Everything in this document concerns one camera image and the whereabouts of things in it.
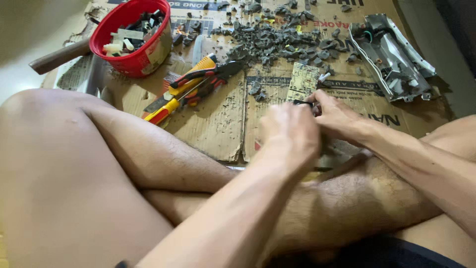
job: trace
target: wooden hammer handle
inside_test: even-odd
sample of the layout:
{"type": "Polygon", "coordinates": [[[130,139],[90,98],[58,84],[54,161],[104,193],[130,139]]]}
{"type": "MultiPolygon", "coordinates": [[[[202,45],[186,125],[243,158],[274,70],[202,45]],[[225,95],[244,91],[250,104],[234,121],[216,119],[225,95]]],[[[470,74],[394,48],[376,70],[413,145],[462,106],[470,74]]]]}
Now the wooden hammer handle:
{"type": "Polygon", "coordinates": [[[89,51],[91,50],[89,49],[89,38],[87,38],[36,59],[28,65],[38,74],[44,74],[74,58],[86,55],[89,51]]]}

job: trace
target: forearm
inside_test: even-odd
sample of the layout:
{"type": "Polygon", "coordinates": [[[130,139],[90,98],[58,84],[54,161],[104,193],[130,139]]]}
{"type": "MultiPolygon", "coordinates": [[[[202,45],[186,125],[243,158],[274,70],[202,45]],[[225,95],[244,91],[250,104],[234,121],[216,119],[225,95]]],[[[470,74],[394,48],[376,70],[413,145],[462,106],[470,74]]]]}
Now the forearm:
{"type": "Polygon", "coordinates": [[[358,129],[361,144],[476,237],[476,164],[378,122],[358,129]]]}
{"type": "Polygon", "coordinates": [[[251,267],[298,180],[281,152],[255,161],[179,225],[138,267],[251,267]]]}

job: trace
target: screwdriver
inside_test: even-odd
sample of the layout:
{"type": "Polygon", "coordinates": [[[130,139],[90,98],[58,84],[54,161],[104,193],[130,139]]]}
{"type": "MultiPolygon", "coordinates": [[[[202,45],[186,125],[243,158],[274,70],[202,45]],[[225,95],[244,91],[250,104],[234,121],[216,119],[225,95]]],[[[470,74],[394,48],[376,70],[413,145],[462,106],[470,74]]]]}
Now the screwdriver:
{"type": "Polygon", "coordinates": [[[203,79],[198,85],[187,91],[187,93],[183,94],[183,96],[181,96],[178,100],[176,100],[175,98],[171,99],[166,105],[162,106],[162,108],[158,109],[157,111],[149,114],[146,118],[144,118],[144,120],[149,121],[154,125],[159,124],[180,106],[181,99],[183,99],[185,96],[190,94],[190,92],[194,91],[196,88],[202,85],[206,80],[208,80],[208,78],[209,77],[203,79]]]}

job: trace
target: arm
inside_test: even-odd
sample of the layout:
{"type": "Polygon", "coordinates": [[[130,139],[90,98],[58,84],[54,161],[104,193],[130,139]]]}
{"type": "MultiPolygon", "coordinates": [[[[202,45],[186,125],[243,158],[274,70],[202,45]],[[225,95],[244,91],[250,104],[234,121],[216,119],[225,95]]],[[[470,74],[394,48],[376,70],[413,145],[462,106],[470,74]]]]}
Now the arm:
{"type": "Polygon", "coordinates": [[[476,164],[380,122],[361,117],[322,90],[316,118],[324,132],[372,151],[476,238],[476,164]]]}
{"type": "Polygon", "coordinates": [[[307,106],[273,106],[246,170],[162,240],[137,267],[252,267],[291,191],[318,153],[307,106]]]}

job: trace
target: flattened cardboard box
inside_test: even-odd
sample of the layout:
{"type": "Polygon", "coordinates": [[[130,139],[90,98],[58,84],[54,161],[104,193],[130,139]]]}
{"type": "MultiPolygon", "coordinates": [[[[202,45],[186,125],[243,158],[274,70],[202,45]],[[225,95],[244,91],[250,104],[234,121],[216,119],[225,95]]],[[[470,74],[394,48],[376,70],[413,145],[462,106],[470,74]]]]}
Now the flattened cardboard box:
{"type": "MultiPolygon", "coordinates": [[[[181,23],[185,23],[187,32],[191,23],[200,21],[204,37],[202,57],[209,53],[215,53],[218,60],[224,62],[226,52],[235,44],[231,43],[230,36],[211,35],[211,30],[218,26],[232,28],[232,26],[223,26],[222,23],[227,21],[226,12],[231,11],[233,7],[237,9],[237,12],[232,12],[232,21],[254,22],[258,15],[257,13],[245,15],[237,1],[230,0],[229,2],[230,6],[217,10],[220,2],[169,1],[173,34],[176,33],[176,28],[181,23]],[[207,3],[209,4],[208,10],[203,10],[203,6],[207,3]],[[188,12],[192,13],[192,18],[187,17],[188,12]]],[[[120,3],[119,0],[94,1],[90,7],[92,12],[89,13],[100,20],[109,10],[120,3]]],[[[261,5],[263,8],[274,10],[279,4],[286,3],[287,0],[263,0],[261,5]]],[[[291,11],[300,12],[304,9],[304,1],[299,1],[297,9],[291,11]]],[[[386,13],[406,35],[392,0],[317,0],[316,6],[311,5],[310,12],[316,16],[316,19],[302,25],[302,31],[312,31],[317,28],[322,32],[321,39],[326,39],[330,38],[331,33],[339,28],[341,29],[339,39],[346,44],[349,50],[352,48],[346,41],[346,37],[350,23],[363,23],[364,16],[368,14],[386,13]],[[352,10],[346,13],[341,12],[340,7],[343,4],[350,5],[352,10]]],[[[279,16],[276,18],[273,26],[280,27],[285,23],[279,16]]],[[[166,60],[167,62],[145,79],[119,77],[112,72],[108,87],[117,93],[115,98],[118,108],[141,116],[142,109],[153,101],[155,95],[163,93],[161,92],[162,79],[171,63],[175,60],[191,62],[193,45],[194,43],[190,47],[180,45],[172,48],[171,56],[166,60]]],[[[429,102],[415,100],[412,103],[390,104],[385,98],[375,96],[367,89],[362,89],[358,81],[365,80],[370,84],[375,81],[369,77],[370,73],[362,62],[353,64],[345,62],[348,56],[349,53],[341,53],[338,59],[325,61],[336,72],[334,77],[329,78],[335,84],[335,87],[328,91],[331,95],[341,98],[354,109],[372,119],[417,137],[421,137],[447,122],[445,118],[447,111],[444,110],[440,100],[429,102]],[[358,66],[362,66],[364,70],[362,76],[355,73],[358,66]]],[[[230,79],[225,87],[222,86],[218,91],[213,92],[195,109],[186,108],[180,113],[174,114],[166,130],[218,160],[236,161],[240,150],[243,150],[245,160],[248,161],[255,153],[254,141],[257,135],[258,119],[265,113],[269,105],[285,100],[292,70],[293,63],[282,59],[275,62],[270,72],[262,71],[261,65],[257,64],[248,69],[246,74],[242,73],[230,79]],[[263,88],[267,91],[268,97],[264,102],[257,103],[247,94],[247,89],[255,80],[261,81],[263,88]]]]}

